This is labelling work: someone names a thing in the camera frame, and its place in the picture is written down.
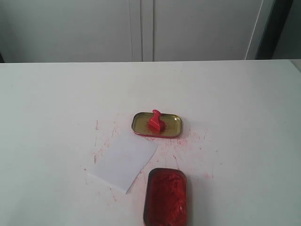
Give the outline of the red plastic stamp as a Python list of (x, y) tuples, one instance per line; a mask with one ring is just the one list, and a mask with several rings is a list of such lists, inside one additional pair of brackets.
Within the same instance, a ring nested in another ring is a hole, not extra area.
[(161, 120), (161, 112), (152, 110), (153, 116), (149, 119), (149, 127), (156, 133), (160, 133), (165, 129), (165, 122)]

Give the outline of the white cabinet doors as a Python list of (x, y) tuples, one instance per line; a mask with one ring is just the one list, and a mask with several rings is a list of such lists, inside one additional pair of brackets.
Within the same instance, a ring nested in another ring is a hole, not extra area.
[(8, 63), (255, 59), (272, 0), (3, 0)]

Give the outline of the gold tin lid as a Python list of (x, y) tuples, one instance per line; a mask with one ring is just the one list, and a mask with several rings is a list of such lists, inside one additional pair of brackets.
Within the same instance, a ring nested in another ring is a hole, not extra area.
[(137, 113), (133, 117), (131, 125), (133, 132), (140, 136), (159, 138), (176, 138), (181, 135), (183, 125), (182, 119), (178, 115), (162, 113), (160, 119), (165, 123), (162, 131), (149, 125), (149, 120), (153, 115), (150, 112)]

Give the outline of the red ink tin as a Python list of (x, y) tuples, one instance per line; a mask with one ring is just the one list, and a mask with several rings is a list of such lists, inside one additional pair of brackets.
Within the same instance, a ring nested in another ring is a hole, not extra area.
[(145, 226), (187, 225), (187, 178), (182, 171), (155, 168), (149, 172), (143, 223)]

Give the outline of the white paper pad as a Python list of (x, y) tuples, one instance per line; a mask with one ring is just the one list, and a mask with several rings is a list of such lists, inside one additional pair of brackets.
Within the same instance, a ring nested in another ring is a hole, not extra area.
[(121, 132), (95, 163), (89, 174), (126, 194), (158, 144), (133, 132)]

